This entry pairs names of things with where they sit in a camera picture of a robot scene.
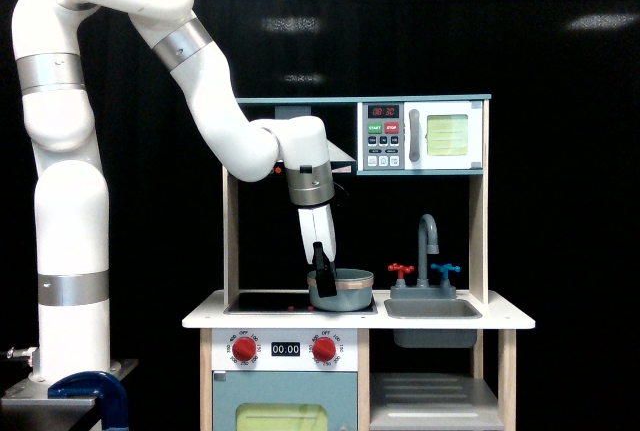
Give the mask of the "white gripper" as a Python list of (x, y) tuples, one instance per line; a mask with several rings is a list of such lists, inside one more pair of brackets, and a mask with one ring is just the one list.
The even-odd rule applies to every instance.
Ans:
[(336, 238), (331, 207), (323, 204), (299, 208), (298, 216), (306, 260), (315, 270), (318, 296), (335, 296), (337, 288), (332, 262), (336, 256)]

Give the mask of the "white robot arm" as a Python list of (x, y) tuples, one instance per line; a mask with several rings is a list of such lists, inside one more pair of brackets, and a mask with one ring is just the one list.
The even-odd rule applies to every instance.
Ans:
[(12, 15), (24, 124), (38, 173), (34, 194), (39, 365), (47, 383), (111, 367), (109, 195), (77, 32), (99, 8), (128, 14), (184, 93), (206, 144), (236, 178), (285, 166), (307, 261), (336, 255), (334, 194), (323, 122), (314, 116), (248, 120), (228, 62), (193, 12), (194, 0), (18, 0)]

